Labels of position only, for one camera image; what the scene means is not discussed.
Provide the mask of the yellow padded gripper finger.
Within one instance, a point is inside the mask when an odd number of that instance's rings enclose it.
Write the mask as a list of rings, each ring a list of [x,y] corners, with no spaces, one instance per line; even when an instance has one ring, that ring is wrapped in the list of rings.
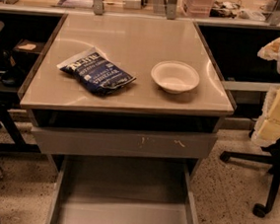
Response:
[[[251,141],[261,147],[276,143],[280,138],[280,88],[270,87],[262,113],[254,126]]]
[[[272,61],[279,59],[280,52],[280,38],[276,38],[274,41],[266,44],[257,52],[257,56],[265,59],[266,61]]]

